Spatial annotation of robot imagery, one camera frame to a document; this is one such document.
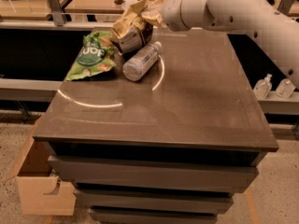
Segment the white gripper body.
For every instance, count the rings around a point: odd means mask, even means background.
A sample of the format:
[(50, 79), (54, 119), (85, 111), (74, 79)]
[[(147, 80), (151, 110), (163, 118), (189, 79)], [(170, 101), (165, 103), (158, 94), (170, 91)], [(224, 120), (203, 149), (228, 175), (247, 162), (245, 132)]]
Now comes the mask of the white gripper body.
[(184, 23), (181, 15), (181, 5), (183, 0), (164, 0), (161, 14), (167, 27), (174, 31), (188, 31), (189, 28)]

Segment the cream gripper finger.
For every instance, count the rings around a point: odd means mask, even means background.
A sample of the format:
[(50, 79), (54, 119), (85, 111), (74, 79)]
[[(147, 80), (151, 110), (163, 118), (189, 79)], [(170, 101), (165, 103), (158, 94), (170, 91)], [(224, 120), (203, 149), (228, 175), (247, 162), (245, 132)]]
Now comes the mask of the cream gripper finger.
[(141, 17), (149, 24), (156, 26), (158, 28), (165, 29), (167, 27), (166, 23), (163, 20), (163, 17), (161, 15), (161, 11), (159, 8), (146, 7), (141, 12)]

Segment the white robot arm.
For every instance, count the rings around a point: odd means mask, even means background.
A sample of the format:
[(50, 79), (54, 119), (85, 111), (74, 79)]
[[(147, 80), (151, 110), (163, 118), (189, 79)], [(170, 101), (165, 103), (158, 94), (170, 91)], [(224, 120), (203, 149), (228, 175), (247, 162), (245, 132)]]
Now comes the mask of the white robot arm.
[(156, 0), (142, 15), (177, 32), (199, 27), (245, 34), (299, 88), (299, 23), (266, 0)]

